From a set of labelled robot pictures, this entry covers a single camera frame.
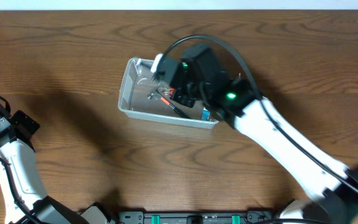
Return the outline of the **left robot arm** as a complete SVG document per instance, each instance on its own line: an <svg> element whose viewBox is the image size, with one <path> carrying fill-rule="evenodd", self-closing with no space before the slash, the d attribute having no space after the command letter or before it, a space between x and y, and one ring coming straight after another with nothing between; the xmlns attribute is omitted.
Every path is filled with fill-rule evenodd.
<svg viewBox="0 0 358 224"><path fill-rule="evenodd" d="M5 223L117 223L100 203L75 212L48 195L36 165L31 138L40 125L23 111L11 113L0 96L0 187Z"/></svg>

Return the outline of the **clear plastic container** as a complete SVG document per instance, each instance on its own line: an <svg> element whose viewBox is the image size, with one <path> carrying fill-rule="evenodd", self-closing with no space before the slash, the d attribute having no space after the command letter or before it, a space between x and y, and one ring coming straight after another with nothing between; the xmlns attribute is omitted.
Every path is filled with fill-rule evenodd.
<svg viewBox="0 0 358 224"><path fill-rule="evenodd" d="M170 95L164 95L169 102L184 111L190 119L179 117L170 107L157 97L151 100L147 98L150 92L159 87L169 88L167 85L152 81L150 68L153 60L143 58L129 59L123 74L121 89L119 92L118 108L128 117L143 119L159 123L177 124L195 128L212 129L218 124L210 114L210 121L202 121L201 115L204 108L202 102L197 101L194 107L189 108L170 99Z"/></svg>

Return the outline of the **blue white cardboard box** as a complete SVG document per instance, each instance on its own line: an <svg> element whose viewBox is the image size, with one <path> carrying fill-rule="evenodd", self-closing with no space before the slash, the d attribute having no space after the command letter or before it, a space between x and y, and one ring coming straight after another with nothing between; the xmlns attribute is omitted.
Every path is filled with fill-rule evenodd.
<svg viewBox="0 0 358 224"><path fill-rule="evenodd" d="M202 121L210 121L209 117L210 117L210 111L204 107L202 110L201 120Z"/></svg>

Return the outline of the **small hammer black orange handle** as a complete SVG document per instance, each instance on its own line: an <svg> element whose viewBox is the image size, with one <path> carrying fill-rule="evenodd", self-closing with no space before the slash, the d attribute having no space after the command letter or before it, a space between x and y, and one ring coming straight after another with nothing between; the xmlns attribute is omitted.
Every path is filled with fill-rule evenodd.
<svg viewBox="0 0 358 224"><path fill-rule="evenodd" d="M158 90L155 90L154 92L150 92L147 95L147 98L151 100L153 97L157 97L159 100L161 100L164 104L166 104L168 107L170 107L179 117L190 119L190 117L181 109L179 109L177 106L173 105L171 102L169 102L164 96L162 96Z"/></svg>

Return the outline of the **orange handled pliers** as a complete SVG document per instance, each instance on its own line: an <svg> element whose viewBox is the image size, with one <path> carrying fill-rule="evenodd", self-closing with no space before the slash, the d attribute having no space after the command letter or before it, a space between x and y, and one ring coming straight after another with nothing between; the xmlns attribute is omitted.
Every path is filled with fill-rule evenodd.
<svg viewBox="0 0 358 224"><path fill-rule="evenodd" d="M159 87L156 89L157 92L164 94L164 95L173 95L175 92L174 88L165 88L165 87Z"/></svg>

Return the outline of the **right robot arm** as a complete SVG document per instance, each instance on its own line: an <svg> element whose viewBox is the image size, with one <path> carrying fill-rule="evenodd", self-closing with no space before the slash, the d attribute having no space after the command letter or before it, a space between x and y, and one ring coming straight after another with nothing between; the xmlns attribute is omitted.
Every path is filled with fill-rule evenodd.
<svg viewBox="0 0 358 224"><path fill-rule="evenodd" d="M246 223L350 223L358 216L358 166L326 154L296 130L259 90L241 55L225 42L244 77L223 67L210 37L185 49L179 59L167 52L152 64L154 78L168 85L172 99L187 107L200 101L232 129L265 149L305 191L308 199L295 200L277 213L247 216Z"/></svg>

